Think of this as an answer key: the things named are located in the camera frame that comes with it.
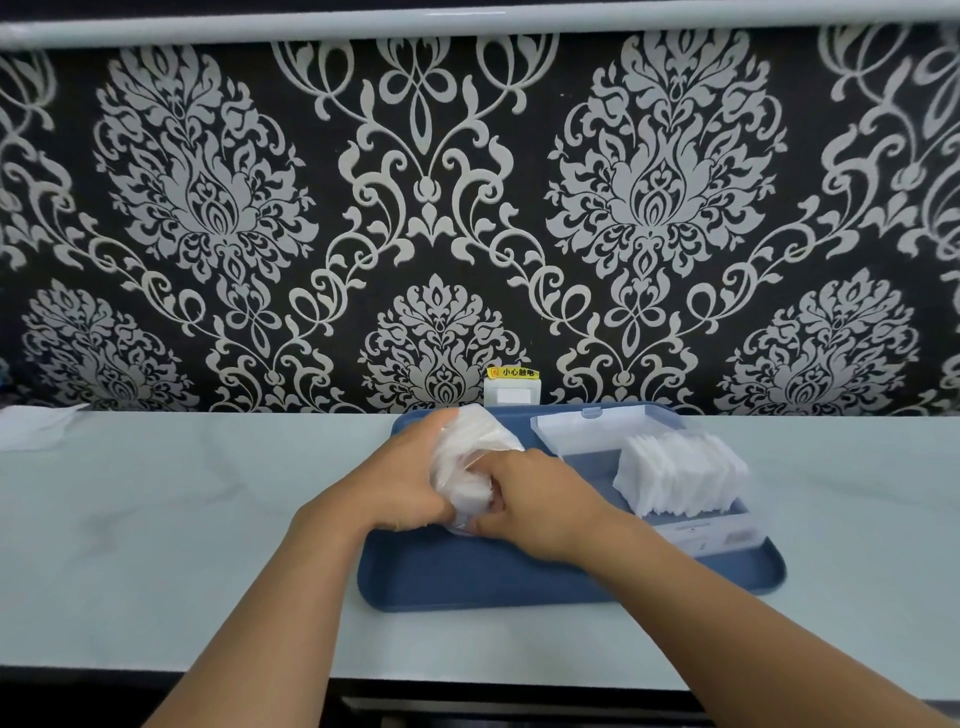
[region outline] stack of cotton pads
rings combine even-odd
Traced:
[[[749,476],[719,438],[671,431],[625,439],[613,487],[638,516],[729,511]]]

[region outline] left hand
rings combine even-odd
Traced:
[[[342,517],[368,531],[453,521],[450,501],[430,487],[430,461],[440,431],[457,412],[438,409],[407,425],[303,509],[338,508]]]

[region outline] wall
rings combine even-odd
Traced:
[[[0,56],[8,400],[937,414],[955,27]]]

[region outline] clear plastic box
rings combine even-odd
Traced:
[[[578,411],[532,417],[530,426],[555,455],[601,495],[628,511],[627,501],[613,488],[624,439],[666,429],[703,430],[699,424],[653,404],[585,406]],[[749,476],[729,511],[710,511],[692,518],[651,513],[644,520],[691,556],[711,556],[760,546],[767,537],[769,505],[763,489]]]

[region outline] yellow warning label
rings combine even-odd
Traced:
[[[525,367],[487,367],[489,379],[539,379],[540,372]]]

